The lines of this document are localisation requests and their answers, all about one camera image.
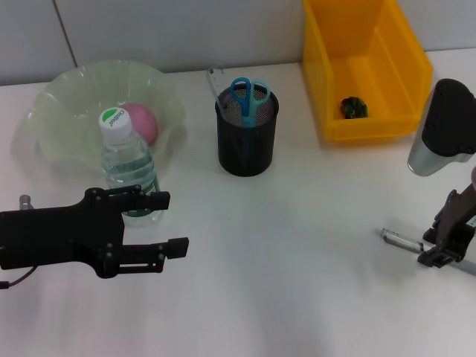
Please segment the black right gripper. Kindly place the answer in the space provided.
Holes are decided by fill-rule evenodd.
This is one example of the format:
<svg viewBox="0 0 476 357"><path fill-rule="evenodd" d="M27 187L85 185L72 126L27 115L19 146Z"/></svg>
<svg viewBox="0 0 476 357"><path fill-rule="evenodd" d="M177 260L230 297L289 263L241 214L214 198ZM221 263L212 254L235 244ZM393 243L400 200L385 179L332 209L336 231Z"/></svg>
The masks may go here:
<svg viewBox="0 0 476 357"><path fill-rule="evenodd" d="M432 226L423 234L436 246L422 252L417 261L427 267L442 268L462 260L475 235L468 221L475 216L475 188L470 184L461 193L452 190Z"/></svg>

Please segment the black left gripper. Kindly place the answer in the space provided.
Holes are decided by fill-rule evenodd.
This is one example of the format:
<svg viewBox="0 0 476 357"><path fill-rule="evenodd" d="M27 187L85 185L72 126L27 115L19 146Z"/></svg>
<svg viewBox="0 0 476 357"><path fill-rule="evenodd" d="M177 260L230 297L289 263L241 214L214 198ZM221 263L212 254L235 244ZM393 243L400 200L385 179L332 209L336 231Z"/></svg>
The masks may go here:
<svg viewBox="0 0 476 357"><path fill-rule="evenodd" d="M167 191L145 193L140 185L93 187L75 205L1 212L1 269L79 262L98 277L162 273L166 259L186 257L187 237L125 245L121 213L167 210Z"/></svg>

